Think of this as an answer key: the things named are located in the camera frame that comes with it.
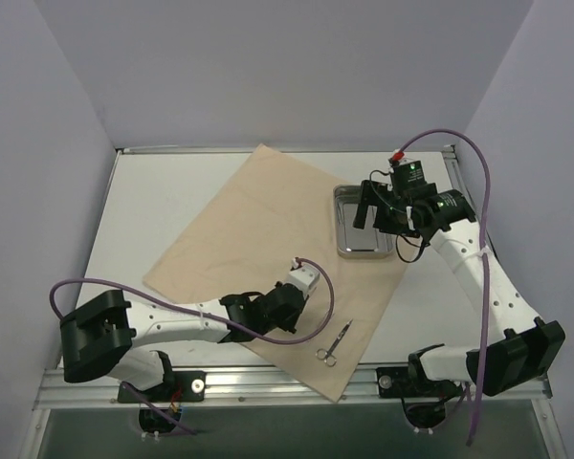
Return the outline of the beige wrapping cloth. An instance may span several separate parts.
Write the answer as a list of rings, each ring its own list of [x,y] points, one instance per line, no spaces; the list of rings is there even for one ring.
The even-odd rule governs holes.
[[[293,258],[326,271],[294,334],[273,331],[248,348],[331,402],[340,399],[364,354],[414,248],[382,259],[346,259],[337,251],[333,190],[339,179],[259,146],[144,276],[144,285],[186,304],[267,291]],[[329,368],[316,358],[353,323]]]

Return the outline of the steel surgical scissors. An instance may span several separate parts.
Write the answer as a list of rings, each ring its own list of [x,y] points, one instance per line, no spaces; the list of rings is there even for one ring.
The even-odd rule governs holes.
[[[317,350],[316,352],[316,358],[319,361],[322,361],[324,363],[324,365],[326,367],[332,368],[336,365],[337,363],[337,358],[334,355],[334,352],[336,350],[336,348],[340,345],[340,343],[342,342],[344,336],[346,335],[346,333],[348,332],[348,330],[350,329],[351,325],[353,323],[353,320],[349,320],[344,326],[343,328],[340,330],[340,332],[337,334],[337,336],[335,337],[335,339],[333,340],[333,342],[328,346],[327,349],[325,348],[320,348]]]

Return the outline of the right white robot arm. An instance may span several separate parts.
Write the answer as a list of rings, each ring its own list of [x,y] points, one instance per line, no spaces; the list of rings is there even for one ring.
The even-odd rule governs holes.
[[[483,343],[476,349],[434,344],[408,357],[406,383],[416,394],[440,382],[473,383],[495,396],[544,375],[559,354],[565,331],[545,321],[481,243],[482,220],[464,195],[438,191],[420,162],[392,162],[388,184],[362,181],[353,226],[362,230],[369,212],[373,227],[395,238],[416,238],[445,261],[473,309],[480,314]]]

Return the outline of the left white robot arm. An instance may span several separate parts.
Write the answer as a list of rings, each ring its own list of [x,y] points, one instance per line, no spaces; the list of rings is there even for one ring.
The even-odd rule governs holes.
[[[249,342],[276,328],[294,333],[313,289],[290,278],[265,295],[232,294],[164,308],[130,301],[119,289],[105,291],[60,321],[64,379],[86,383],[110,376],[162,401],[174,378],[159,344]]]

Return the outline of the steel instrument tray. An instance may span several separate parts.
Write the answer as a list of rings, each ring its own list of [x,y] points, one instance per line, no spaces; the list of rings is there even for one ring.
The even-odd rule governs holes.
[[[355,229],[353,219],[358,204],[359,187],[338,185],[333,190],[334,223],[338,254],[350,259],[380,259],[393,252],[393,242],[389,235],[373,227],[376,208],[369,208],[364,229]],[[344,225],[339,226],[336,205],[342,206]]]

